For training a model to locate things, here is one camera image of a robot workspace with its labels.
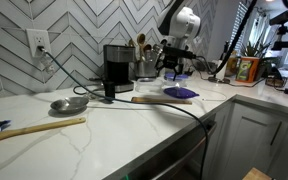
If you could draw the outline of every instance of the stainless steel appliance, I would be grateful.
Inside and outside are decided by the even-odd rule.
[[[133,90],[134,83],[129,80],[129,63],[134,61],[134,47],[104,45],[104,79],[114,83],[116,93]]]

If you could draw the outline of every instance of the electrical outlet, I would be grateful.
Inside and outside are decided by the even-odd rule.
[[[50,39],[46,30],[26,29],[26,33],[33,58],[40,58],[43,55],[43,53],[37,49],[38,46],[43,46],[51,53]]]

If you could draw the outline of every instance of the herringbone tile backsplash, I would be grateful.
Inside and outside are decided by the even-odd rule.
[[[192,0],[202,19],[199,41],[206,55],[218,0]],[[55,64],[55,74],[31,58],[26,29],[47,30],[54,57],[83,84],[103,73],[103,45],[124,45],[139,33],[147,43],[163,37],[157,17],[169,0],[0,0],[0,97],[32,94],[75,84]]]

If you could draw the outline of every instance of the white marble countertop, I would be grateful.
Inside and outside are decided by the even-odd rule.
[[[236,94],[288,107],[288,95],[264,82],[254,88],[236,88],[203,81],[197,75],[190,77],[187,84],[187,89],[200,96],[191,99],[193,105],[176,106],[197,117]],[[104,104],[92,100],[84,112],[74,116],[59,115],[50,109],[53,101],[72,96],[76,96],[72,89],[66,89],[0,99],[0,121],[12,120],[9,130],[77,117],[87,120],[84,124],[0,141],[0,180],[103,179],[195,123],[188,115],[168,107],[121,102]],[[125,100],[133,96],[161,94],[136,91],[116,94]]]

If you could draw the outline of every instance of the coffee maker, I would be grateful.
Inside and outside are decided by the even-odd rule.
[[[129,63],[134,61],[134,47],[104,45],[104,80],[114,83],[116,93],[134,89],[129,80]]]

